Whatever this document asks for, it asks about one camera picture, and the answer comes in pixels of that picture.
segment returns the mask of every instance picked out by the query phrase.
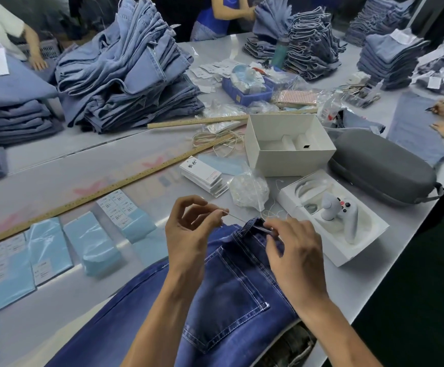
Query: dark blue jeans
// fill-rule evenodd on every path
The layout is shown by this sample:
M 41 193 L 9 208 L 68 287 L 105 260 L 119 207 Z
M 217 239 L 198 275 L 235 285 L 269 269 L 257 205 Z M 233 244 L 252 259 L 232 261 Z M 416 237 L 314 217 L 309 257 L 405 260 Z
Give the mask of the dark blue jeans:
M 176 367 L 249 367 L 298 319 L 269 268 L 266 239 L 225 226 L 208 244 L 205 277 L 188 312 Z M 167 258 L 133 278 L 47 364 L 119 366 L 168 273 Z

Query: gray carrying case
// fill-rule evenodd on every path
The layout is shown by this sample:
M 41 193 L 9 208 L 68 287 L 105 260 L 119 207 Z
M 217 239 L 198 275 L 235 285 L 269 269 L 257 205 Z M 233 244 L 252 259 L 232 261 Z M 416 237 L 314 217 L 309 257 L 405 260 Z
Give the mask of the gray carrying case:
M 437 200 L 444 194 L 426 161 L 379 135 L 349 129 L 334 144 L 330 169 L 386 203 L 408 206 Z M 437 195 L 430 197 L 433 189 Z

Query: white cardboard box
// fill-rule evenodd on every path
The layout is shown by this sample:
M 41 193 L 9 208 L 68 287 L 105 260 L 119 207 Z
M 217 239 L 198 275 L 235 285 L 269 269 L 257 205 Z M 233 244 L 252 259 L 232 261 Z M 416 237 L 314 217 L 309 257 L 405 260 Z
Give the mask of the white cardboard box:
M 312 183 L 308 184 L 309 190 L 304 191 L 299 198 L 295 193 L 295 189 L 303 181 L 312 181 Z M 317 214 L 321 210 L 322 197 L 325 191 L 331 192 L 336 197 L 341 198 L 341 200 L 350 200 L 357 203 L 358 228 L 353 244 L 345 240 L 344 232 L 329 233 L 316 219 Z M 286 186 L 280 191 L 277 201 L 293 218 L 297 220 L 310 220 L 312 222 L 316 232 L 322 237 L 324 254 L 335 266 L 341 266 L 351 260 L 389 228 L 389 225 L 382 218 L 358 198 L 354 197 L 350 191 L 329 176 L 324 170 L 318 170 L 306 178 Z M 317 212 L 310 214 L 303 207 L 307 203 L 317 204 Z
M 244 136 L 249 166 L 264 176 L 307 176 L 336 148 L 314 114 L 252 114 Z

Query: back pocket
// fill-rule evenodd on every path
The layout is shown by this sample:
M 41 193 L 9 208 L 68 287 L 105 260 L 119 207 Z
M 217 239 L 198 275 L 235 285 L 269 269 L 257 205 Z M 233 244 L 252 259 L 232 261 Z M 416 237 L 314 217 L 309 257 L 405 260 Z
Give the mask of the back pocket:
M 206 353 L 268 308 L 259 291 L 220 246 L 205 259 L 205 277 L 190 306 L 183 337 Z

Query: game controller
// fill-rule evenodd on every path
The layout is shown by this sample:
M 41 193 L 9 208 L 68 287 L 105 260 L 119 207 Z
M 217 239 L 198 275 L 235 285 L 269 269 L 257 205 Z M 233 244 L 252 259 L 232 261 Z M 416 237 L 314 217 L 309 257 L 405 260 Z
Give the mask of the game controller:
M 354 243 L 358 229 L 358 206 L 349 200 L 341 201 L 334 194 L 325 192 L 322 198 L 321 218 L 326 221 L 338 217 L 344 223 L 344 238 L 348 243 Z

